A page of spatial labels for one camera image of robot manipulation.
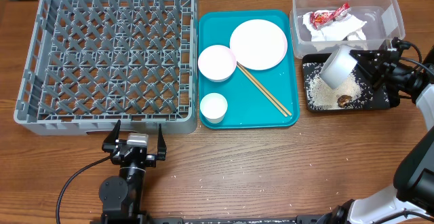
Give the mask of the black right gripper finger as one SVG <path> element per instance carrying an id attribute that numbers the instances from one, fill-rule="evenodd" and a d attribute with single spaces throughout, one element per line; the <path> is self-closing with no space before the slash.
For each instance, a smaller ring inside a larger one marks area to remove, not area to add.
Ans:
<path id="1" fill-rule="evenodd" d="M 351 50 L 350 56 L 358 63 L 362 62 L 388 62 L 395 56 L 395 51 L 389 50 Z"/>
<path id="2" fill-rule="evenodd" d="M 376 65 L 368 61 L 358 61 L 357 66 L 363 76 L 370 82 L 373 90 L 378 90 L 384 85 L 384 75 Z"/>

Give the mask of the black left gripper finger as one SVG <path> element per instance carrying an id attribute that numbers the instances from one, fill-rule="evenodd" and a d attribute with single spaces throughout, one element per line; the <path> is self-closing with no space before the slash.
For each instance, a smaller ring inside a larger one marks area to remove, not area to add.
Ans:
<path id="1" fill-rule="evenodd" d="M 159 124 L 158 139 L 157 139 L 157 157 L 156 160 L 165 161 L 167 154 L 167 146 L 163 137 L 162 125 Z"/>
<path id="2" fill-rule="evenodd" d="M 118 119 L 112 131 L 108 134 L 108 136 L 104 139 L 102 143 L 102 150 L 105 153 L 114 153 L 117 148 L 117 140 L 119 138 L 121 127 L 121 120 Z"/>

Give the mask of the grey small bowl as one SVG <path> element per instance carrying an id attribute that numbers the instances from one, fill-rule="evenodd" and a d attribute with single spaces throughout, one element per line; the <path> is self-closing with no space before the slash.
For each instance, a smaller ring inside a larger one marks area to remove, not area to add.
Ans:
<path id="1" fill-rule="evenodd" d="M 331 89 L 336 89 L 343 83 L 357 65 L 357 61 L 350 55 L 352 49 L 342 45 L 324 63 L 319 76 Z"/>

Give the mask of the brown food scrap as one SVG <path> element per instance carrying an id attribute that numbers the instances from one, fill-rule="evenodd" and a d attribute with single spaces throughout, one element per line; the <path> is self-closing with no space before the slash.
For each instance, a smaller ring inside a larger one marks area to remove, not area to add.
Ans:
<path id="1" fill-rule="evenodd" d="M 337 104 L 340 108 L 345 108 L 346 106 L 348 106 L 351 101 L 352 101 L 352 96 L 349 95 L 342 95 L 338 98 L 337 100 Z"/>

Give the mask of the white rice pile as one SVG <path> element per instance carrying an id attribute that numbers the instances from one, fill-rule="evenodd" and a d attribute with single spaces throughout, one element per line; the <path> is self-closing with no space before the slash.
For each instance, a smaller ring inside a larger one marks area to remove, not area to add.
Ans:
<path id="1" fill-rule="evenodd" d="M 307 95 L 309 104 L 317 109 L 340 109 L 338 99 L 344 95 L 350 96 L 353 100 L 359 98 L 361 88 L 354 74 L 349 75 L 336 89 L 331 89 L 319 74 L 316 74 L 309 83 Z"/>

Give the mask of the white plastic cup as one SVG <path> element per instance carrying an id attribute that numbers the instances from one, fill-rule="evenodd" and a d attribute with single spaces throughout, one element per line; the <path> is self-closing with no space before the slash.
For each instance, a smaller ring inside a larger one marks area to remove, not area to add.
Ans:
<path id="1" fill-rule="evenodd" d="M 201 114 L 212 124 L 220 123 L 228 109 L 226 98 L 219 93 L 210 93 L 204 96 L 200 103 Z"/>

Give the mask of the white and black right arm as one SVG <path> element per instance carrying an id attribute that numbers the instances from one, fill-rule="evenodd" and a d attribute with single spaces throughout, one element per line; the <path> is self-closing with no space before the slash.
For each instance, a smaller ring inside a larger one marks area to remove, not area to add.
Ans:
<path id="1" fill-rule="evenodd" d="M 424 117 L 427 134 L 400 163 L 392 185 L 337 206 L 318 223 L 433 220 L 433 53 L 412 60 L 402 55 L 411 47 L 413 43 L 399 39 L 388 50 L 354 50 L 342 45 L 326 60 L 319 76 L 330 88 L 337 88 L 359 67 L 373 89 L 387 85 L 394 94 L 408 94 Z"/>

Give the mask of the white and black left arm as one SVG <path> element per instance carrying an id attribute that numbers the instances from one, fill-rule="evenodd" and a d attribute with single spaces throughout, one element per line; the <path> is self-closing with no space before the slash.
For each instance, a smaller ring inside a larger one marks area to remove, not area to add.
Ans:
<path id="1" fill-rule="evenodd" d="M 102 143 L 110 161 L 119 166 L 119 174 L 105 179 L 99 188 L 102 202 L 102 223 L 152 223 L 150 215 L 141 210 L 142 190 L 147 168 L 164 161 L 167 154 L 162 127 L 158 126 L 157 152 L 148 152 L 147 134 L 131 133 L 120 139 L 118 121 Z"/>

